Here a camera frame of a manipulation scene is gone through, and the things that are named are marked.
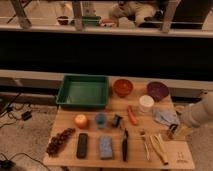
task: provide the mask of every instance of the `apple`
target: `apple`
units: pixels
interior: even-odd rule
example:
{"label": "apple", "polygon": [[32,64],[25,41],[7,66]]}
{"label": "apple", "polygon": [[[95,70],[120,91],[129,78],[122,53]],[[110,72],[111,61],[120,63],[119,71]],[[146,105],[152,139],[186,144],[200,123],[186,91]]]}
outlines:
{"label": "apple", "polygon": [[87,119],[86,115],[83,115],[83,114],[76,115],[75,124],[80,129],[86,128],[88,125],[88,119]]}

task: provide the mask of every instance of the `red bowl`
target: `red bowl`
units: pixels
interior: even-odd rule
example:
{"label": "red bowl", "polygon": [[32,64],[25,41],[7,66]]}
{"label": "red bowl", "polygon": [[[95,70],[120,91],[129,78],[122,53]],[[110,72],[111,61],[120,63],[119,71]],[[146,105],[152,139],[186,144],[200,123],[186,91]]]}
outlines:
{"label": "red bowl", "polygon": [[114,92],[121,98],[129,95],[133,90],[133,84],[126,79],[116,80],[113,84]]}
{"label": "red bowl", "polygon": [[67,16],[60,16],[57,18],[60,25],[68,25],[68,19],[69,18]]}
{"label": "red bowl", "polygon": [[169,89],[165,84],[161,82],[153,81],[147,85],[147,93],[156,102],[159,102],[163,98],[169,95]]}

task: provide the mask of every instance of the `black wall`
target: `black wall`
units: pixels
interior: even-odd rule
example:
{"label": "black wall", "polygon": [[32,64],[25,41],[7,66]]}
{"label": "black wall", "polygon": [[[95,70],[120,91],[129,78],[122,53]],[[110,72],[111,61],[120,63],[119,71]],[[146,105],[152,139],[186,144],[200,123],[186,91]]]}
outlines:
{"label": "black wall", "polygon": [[213,39],[1,31],[0,69],[213,81]]}

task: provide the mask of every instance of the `purple bowl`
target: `purple bowl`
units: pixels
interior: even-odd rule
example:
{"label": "purple bowl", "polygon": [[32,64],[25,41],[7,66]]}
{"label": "purple bowl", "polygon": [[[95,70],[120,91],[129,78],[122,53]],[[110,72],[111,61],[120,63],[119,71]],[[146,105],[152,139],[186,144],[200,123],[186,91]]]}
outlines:
{"label": "purple bowl", "polygon": [[161,82],[150,82],[147,85],[147,93],[150,95],[156,102],[161,101],[164,97],[169,95],[168,87]]}

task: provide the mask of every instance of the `green tray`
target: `green tray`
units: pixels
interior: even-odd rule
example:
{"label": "green tray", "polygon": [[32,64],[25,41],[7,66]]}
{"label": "green tray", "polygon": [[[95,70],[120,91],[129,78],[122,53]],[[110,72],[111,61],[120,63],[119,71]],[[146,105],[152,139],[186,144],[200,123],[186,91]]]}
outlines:
{"label": "green tray", "polygon": [[105,108],[109,80],[106,76],[65,75],[56,103],[62,107]]}
{"label": "green tray", "polygon": [[[98,26],[99,25],[99,21],[101,20],[100,16],[82,16],[82,23],[84,24],[84,26]],[[70,22],[70,25],[74,25],[75,24],[75,20],[72,20]]]}

